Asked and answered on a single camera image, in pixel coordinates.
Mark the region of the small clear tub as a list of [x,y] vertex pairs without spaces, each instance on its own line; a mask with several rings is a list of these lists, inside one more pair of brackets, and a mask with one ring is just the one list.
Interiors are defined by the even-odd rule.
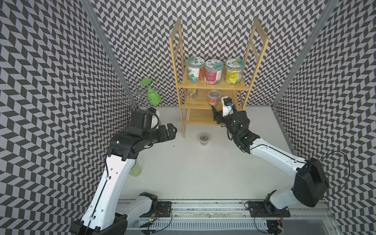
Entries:
[[199,135],[199,141],[202,146],[206,146],[209,143],[210,137],[207,133],[201,133]]
[[198,89],[188,89],[187,90],[187,96],[190,99],[195,99],[197,97],[198,91],[199,91]]
[[208,92],[208,103],[209,105],[218,105],[221,99],[221,92],[219,90],[209,90]]

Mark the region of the yellow label seed jar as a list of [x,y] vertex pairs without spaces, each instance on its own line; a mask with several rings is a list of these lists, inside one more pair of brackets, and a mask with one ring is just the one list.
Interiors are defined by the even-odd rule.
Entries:
[[244,61],[238,58],[229,59],[226,62],[226,77],[225,81],[228,84],[238,84],[240,83],[243,71],[244,71]]

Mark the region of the flower seed jar pink label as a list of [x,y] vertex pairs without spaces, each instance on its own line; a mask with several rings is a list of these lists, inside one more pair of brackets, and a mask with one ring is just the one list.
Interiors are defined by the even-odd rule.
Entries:
[[222,77],[223,62],[217,59],[209,59],[204,66],[204,80],[206,83],[219,84]]

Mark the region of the carrot seed jar red label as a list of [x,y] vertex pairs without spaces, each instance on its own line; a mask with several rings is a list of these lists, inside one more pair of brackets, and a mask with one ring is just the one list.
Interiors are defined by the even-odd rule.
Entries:
[[205,60],[202,57],[190,57],[187,61],[189,81],[199,82],[203,78]]

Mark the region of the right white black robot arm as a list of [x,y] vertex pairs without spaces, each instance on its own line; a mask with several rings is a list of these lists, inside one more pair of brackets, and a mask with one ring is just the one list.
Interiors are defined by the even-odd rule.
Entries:
[[237,111],[232,103],[224,105],[222,111],[212,107],[213,120],[226,127],[228,139],[242,152],[260,157],[288,174],[293,185],[283,190],[273,190],[262,203],[267,215],[281,214],[287,207],[303,204],[314,208],[329,189],[329,181],[322,163],[289,154],[265,141],[249,130],[250,120],[245,111]]

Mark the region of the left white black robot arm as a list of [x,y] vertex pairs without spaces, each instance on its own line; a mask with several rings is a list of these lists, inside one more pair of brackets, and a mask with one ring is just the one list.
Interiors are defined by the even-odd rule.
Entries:
[[128,224],[140,216],[154,212],[158,198],[143,192],[130,203],[124,214],[116,212],[121,190],[138,154],[154,144],[174,140],[177,128],[169,123],[159,127],[127,125],[110,141],[105,157],[105,170],[97,191],[81,219],[72,222],[74,235],[123,235]]

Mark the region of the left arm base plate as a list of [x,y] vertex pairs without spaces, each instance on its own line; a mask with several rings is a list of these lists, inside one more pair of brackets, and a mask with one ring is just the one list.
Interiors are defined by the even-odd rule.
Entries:
[[156,208],[151,209],[148,213],[143,214],[142,217],[144,218],[155,218],[155,217],[162,217],[162,218],[167,218],[171,217],[171,206],[172,202],[171,201],[159,201],[157,203]]

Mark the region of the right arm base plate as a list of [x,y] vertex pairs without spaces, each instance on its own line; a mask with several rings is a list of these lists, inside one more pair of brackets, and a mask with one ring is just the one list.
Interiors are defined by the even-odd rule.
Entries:
[[263,201],[248,201],[245,203],[251,217],[280,218],[291,217],[288,208],[277,209],[271,203]]

